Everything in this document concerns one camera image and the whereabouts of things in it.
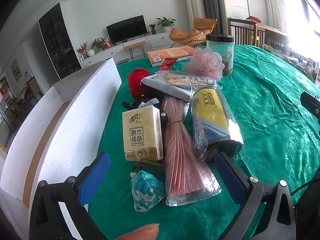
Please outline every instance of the red yarn ball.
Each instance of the red yarn ball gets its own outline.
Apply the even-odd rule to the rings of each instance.
[[[141,80],[150,75],[149,71],[144,68],[137,68],[128,75],[128,86],[134,100],[140,99],[148,92],[148,87],[142,84]]]

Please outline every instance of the window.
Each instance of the window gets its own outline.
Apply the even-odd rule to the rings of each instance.
[[[289,46],[296,52],[320,61],[320,20],[308,5],[309,21],[301,0],[286,0],[287,31]]]

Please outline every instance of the brown cord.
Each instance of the brown cord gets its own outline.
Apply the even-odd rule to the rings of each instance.
[[[132,166],[131,168],[131,172],[135,172],[135,169],[136,167],[140,167],[140,170],[144,167],[146,168],[150,168],[151,170],[155,171],[156,173],[160,174],[161,177],[164,177],[164,173],[161,172],[160,170],[158,169],[155,169],[155,166],[156,167],[165,167],[165,164],[162,164],[162,163],[155,163],[155,162],[149,162],[149,161],[140,161],[140,162],[137,162],[137,164],[135,164],[134,166]]]
[[[172,124],[175,124],[177,122],[181,122],[183,124],[183,121],[182,120],[178,120],[178,121],[174,121],[174,122],[169,122],[168,125],[172,125]]]

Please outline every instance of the blue fabric pouch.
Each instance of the blue fabric pouch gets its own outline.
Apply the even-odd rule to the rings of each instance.
[[[165,185],[152,174],[139,171],[131,179],[131,192],[135,211],[145,212],[165,198]]]

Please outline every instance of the black jar lid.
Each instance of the black jar lid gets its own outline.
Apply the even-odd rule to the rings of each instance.
[[[234,37],[230,35],[225,35],[225,34],[207,34],[205,36],[207,41],[215,41],[215,42],[229,42],[233,43],[234,42]]]

